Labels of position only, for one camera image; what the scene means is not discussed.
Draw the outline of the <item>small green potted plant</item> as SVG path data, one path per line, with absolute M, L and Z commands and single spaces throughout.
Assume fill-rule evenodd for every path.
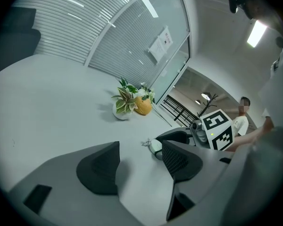
M 129 91 L 130 93 L 136 94 L 138 92 L 137 88 L 134 85 L 130 85 L 125 78 L 117 79 L 121 84 L 122 88 Z

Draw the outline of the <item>black metal railing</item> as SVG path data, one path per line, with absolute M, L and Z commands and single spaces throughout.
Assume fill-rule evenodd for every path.
M 182 127 L 189 127 L 199 118 L 172 96 L 167 95 L 160 106 Z

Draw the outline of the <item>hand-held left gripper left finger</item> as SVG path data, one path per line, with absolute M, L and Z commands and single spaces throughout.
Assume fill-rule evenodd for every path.
M 31 226 L 143 226 L 120 202 L 119 142 L 49 159 L 8 197 Z

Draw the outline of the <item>frosted glass door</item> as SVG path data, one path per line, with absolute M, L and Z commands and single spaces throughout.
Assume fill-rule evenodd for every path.
M 172 88 L 172 84 L 181 74 L 187 61 L 190 58 L 190 37 L 188 36 L 182 43 L 180 48 L 175 52 L 171 59 L 167 62 L 164 69 L 154 81 L 152 87 L 155 92 L 155 104 L 162 101 L 168 90 Z

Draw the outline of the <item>orange round pot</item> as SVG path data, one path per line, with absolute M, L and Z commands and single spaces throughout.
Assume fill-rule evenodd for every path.
M 145 100 L 142 99 L 142 96 L 138 96 L 135 98 L 136 108 L 134 110 L 140 115 L 147 115 L 152 110 L 151 100 L 146 98 Z

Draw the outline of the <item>small white object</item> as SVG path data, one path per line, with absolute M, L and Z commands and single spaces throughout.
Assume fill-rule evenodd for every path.
M 148 139 L 146 142 L 142 142 L 142 146 L 148 147 L 150 152 L 156 159 L 162 160 L 162 143 L 156 139 Z

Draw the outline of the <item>black mesh office chair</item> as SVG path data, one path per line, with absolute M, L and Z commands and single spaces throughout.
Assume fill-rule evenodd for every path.
M 33 28 L 35 8 L 11 7 L 0 25 L 0 71 L 34 54 L 41 32 Z

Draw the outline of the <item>white artificial flower bouquet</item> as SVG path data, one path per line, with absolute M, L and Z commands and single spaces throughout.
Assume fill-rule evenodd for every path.
M 141 82 L 140 86 L 138 87 L 138 95 L 141 96 L 142 100 L 145 101 L 146 99 L 150 100 L 150 104 L 152 107 L 152 110 L 161 118 L 163 119 L 168 125 L 172 126 L 163 116 L 162 114 L 157 110 L 155 107 L 155 93 L 154 90 L 149 89 L 146 86 L 145 82 Z

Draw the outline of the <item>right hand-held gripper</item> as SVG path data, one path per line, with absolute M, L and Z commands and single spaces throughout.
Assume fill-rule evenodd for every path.
M 190 129 L 197 147 L 224 151 L 233 144 L 232 120 L 222 110 L 201 116 L 191 124 Z M 165 141 L 189 144 L 188 133 L 188 127 L 174 128 L 162 133 L 156 140 L 162 145 Z

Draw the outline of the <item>black coat rack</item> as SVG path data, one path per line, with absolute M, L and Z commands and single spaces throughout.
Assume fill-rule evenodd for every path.
M 216 107 L 216 105 L 212 105 L 211 103 L 213 100 L 215 100 L 218 97 L 218 95 L 217 94 L 211 95 L 209 92 L 207 93 L 210 95 L 210 100 L 206 100 L 206 102 L 203 103 L 205 107 L 200 113 L 197 113 L 198 117 L 201 117 L 205 113 L 205 111 L 211 106 Z

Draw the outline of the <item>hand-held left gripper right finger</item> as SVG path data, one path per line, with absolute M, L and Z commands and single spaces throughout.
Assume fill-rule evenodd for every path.
M 162 142 L 162 160 L 173 179 L 166 220 L 171 221 L 196 206 L 227 169 L 233 152 Z

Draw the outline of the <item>long ceiling light panel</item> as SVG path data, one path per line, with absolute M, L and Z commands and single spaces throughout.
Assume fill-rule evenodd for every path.
M 247 43 L 251 45 L 253 48 L 257 46 L 259 41 L 261 40 L 262 36 L 264 35 L 267 26 L 257 20 L 254 24 L 254 27 L 247 39 Z

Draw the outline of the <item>plain white paper notice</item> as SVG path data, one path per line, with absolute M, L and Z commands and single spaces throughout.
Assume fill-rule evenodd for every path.
M 167 52 L 167 39 L 164 36 L 158 36 L 153 44 L 148 48 L 148 52 L 152 54 L 158 63 Z

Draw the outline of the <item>person's right forearm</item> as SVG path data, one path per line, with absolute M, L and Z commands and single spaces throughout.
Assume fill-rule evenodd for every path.
M 226 151 L 229 152 L 235 152 L 236 149 L 241 145 L 246 145 L 250 143 L 254 143 L 256 140 L 258 140 L 260 137 L 262 137 L 264 134 L 270 132 L 274 128 L 274 124 L 271 120 L 271 117 L 268 115 L 265 117 L 265 122 L 262 127 L 256 129 L 255 131 L 246 134 L 244 136 L 236 137 L 234 139 L 233 144 L 226 149 Z

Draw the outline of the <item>paper notice with red heading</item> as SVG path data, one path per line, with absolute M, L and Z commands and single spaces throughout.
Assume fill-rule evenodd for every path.
M 162 40 L 166 49 L 168 49 L 173 44 L 168 26 L 166 26 L 164 31 L 162 32 Z

